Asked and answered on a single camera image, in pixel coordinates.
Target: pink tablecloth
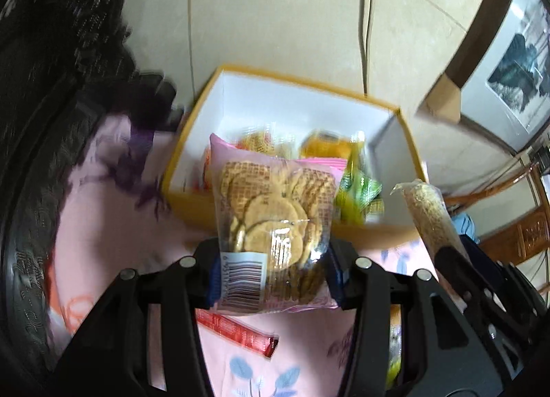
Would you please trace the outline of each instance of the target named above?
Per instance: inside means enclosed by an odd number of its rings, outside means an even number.
[[[47,272],[49,342],[59,355],[120,270],[161,270],[210,236],[172,216],[158,193],[173,143],[171,133],[133,132],[126,117],[109,116],[90,141],[83,164],[72,170]],[[421,241],[362,254],[388,271],[435,273]],[[158,309],[153,314],[151,384],[163,388]],[[354,316],[321,309],[238,318],[279,336],[271,360],[199,327],[215,395],[335,396]]]

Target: yellow box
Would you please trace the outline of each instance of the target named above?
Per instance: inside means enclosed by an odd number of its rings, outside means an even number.
[[[382,250],[418,238],[397,183],[425,180],[412,136],[399,108],[341,88],[258,69],[220,67],[189,115],[162,181],[172,211],[189,225],[216,232],[211,192],[191,190],[202,175],[211,133],[232,141],[244,129],[276,122],[301,144],[313,130],[351,137],[365,133],[386,213],[365,226],[333,222],[332,234],[356,249]]]

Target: barcode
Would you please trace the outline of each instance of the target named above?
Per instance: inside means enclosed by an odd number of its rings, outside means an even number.
[[[266,282],[267,254],[221,253],[221,257],[221,307],[234,311],[258,311]]]

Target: cookie package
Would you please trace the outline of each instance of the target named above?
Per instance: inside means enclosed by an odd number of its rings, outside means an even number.
[[[342,172],[240,150],[214,134],[210,141],[222,275],[216,310],[335,307],[320,260]]]

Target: silver screw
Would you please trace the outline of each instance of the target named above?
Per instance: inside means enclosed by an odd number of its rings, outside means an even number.
[[[179,264],[183,268],[192,268],[196,263],[197,261],[193,256],[185,256],[179,260]]]
[[[130,279],[134,279],[136,276],[136,271],[132,270],[131,268],[125,268],[120,272],[120,279],[123,281],[129,281]]]
[[[497,337],[497,329],[492,324],[489,324],[489,334],[492,339]]]
[[[424,268],[421,268],[420,270],[418,270],[416,272],[416,275],[422,281],[429,281],[430,279],[432,279],[432,274],[428,270],[425,270]]]
[[[366,270],[367,268],[372,267],[372,260],[370,260],[368,257],[358,257],[355,260],[355,265],[357,265],[359,268]]]

